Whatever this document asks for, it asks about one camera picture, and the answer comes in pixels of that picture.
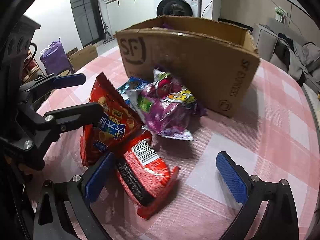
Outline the red crisp snack bag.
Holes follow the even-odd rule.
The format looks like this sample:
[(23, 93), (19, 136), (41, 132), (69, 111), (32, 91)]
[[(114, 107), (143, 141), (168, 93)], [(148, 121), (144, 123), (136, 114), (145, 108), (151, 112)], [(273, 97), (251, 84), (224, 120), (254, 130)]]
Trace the red crisp snack bag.
[(80, 157), (86, 167), (95, 164), (106, 150), (124, 142), (143, 124), (104, 73), (96, 77), (89, 102), (97, 103), (103, 112), (97, 115), (97, 121), (83, 127), (80, 136)]

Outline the red white noodle packet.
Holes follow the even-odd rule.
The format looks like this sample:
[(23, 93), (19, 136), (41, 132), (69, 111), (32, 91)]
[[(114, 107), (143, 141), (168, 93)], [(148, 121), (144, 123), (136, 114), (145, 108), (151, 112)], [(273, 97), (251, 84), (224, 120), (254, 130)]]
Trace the red white noodle packet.
[(117, 176), (137, 215), (150, 219), (174, 187), (180, 168), (172, 170), (151, 147), (152, 134), (144, 131), (123, 143), (116, 151)]

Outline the purple candy bag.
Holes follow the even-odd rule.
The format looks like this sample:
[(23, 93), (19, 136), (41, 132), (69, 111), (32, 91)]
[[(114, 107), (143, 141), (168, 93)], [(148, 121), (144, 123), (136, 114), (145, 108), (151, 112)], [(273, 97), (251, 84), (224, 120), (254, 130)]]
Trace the purple candy bag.
[(143, 89), (126, 91), (130, 106), (152, 134), (178, 140), (193, 140), (188, 130), (193, 115), (202, 116), (204, 107), (182, 82), (169, 72), (153, 70), (153, 82)]

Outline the purple plastic bag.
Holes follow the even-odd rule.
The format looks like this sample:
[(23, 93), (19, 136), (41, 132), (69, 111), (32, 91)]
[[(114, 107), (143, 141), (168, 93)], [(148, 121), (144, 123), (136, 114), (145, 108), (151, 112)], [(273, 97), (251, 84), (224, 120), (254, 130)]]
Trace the purple plastic bag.
[(48, 75), (59, 75), (66, 70), (73, 73), (61, 39), (53, 41), (47, 48), (40, 51), (40, 61), (43, 63)]

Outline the shoe rack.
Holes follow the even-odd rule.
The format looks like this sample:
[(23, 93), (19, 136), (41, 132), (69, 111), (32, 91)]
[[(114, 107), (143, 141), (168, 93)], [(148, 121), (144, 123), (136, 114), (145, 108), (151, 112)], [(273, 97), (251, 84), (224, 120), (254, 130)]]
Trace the shoe rack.
[(24, 60), (22, 69), (22, 83), (28, 83), (39, 77), (45, 76), (44, 72), (41, 70), (38, 62), (35, 59), (37, 52), (37, 45), (33, 42), (30, 43), (28, 49), (28, 55)]

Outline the cardboard box on floor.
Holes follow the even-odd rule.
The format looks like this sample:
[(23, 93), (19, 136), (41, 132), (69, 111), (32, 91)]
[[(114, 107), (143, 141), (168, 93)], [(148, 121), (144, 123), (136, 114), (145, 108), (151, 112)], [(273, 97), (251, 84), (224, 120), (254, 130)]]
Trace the cardboard box on floor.
[(80, 50), (74, 48), (70, 50), (66, 55), (75, 72), (98, 57), (97, 48), (93, 44), (89, 44)]

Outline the pink plaid tablecloth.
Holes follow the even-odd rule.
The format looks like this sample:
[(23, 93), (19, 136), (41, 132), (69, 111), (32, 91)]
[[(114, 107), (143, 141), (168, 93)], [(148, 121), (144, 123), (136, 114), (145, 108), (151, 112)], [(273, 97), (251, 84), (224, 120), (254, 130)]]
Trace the pink plaid tablecloth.
[(163, 209), (144, 220), (117, 178), (92, 208), (114, 239), (218, 239), (240, 209), (216, 169), (226, 151), (264, 181), (286, 179), (296, 204), (299, 238), (312, 221), (319, 191), (319, 143), (306, 97), (295, 80), (262, 61), (233, 118), (208, 112), (192, 119), (192, 141), (154, 138), (153, 147), (180, 172)]

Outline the black glass door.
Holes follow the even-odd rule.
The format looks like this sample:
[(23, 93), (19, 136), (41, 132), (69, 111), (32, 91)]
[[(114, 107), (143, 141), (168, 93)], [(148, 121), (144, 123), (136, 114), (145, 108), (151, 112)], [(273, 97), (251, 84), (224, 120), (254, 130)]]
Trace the black glass door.
[(70, 0), (76, 29), (83, 47), (104, 38), (98, 0)]

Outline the white kitchen cabinets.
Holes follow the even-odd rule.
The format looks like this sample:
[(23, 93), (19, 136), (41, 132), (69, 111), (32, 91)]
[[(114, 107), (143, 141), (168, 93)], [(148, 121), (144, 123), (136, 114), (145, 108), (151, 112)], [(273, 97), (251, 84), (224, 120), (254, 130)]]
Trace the white kitchen cabinets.
[(156, 17), (153, 0), (116, 0), (107, 3), (110, 28), (116, 31)]

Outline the white washing machine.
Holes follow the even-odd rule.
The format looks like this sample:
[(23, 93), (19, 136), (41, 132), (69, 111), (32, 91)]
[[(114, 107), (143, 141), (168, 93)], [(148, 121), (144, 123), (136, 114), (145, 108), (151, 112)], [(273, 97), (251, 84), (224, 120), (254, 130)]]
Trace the white washing machine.
[(201, 0), (153, 0), (156, 16), (201, 16)]

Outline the grey clothes pile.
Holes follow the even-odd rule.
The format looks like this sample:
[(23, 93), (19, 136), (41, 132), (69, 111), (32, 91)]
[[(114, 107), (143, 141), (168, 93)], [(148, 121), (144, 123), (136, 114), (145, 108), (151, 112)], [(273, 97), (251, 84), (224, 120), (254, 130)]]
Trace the grey clothes pile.
[(274, 53), (286, 66), (287, 73), (296, 81), (310, 74), (319, 83), (319, 47), (313, 42), (304, 45), (279, 33)]

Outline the SF cardboard box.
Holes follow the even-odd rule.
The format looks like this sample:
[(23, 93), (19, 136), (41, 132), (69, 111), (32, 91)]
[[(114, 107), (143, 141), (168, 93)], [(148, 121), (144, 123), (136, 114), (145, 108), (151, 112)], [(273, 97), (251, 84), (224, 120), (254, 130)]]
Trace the SF cardboard box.
[(205, 18), (159, 16), (116, 33), (127, 76), (170, 72), (207, 109), (233, 117), (260, 64), (245, 28)]

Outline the grey sofa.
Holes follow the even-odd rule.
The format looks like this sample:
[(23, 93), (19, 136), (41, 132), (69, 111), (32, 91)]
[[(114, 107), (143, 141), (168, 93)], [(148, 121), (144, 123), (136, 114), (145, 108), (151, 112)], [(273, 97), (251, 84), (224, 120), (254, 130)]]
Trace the grey sofa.
[(319, 93), (319, 46), (271, 18), (266, 25), (254, 25), (253, 39), (260, 58)]

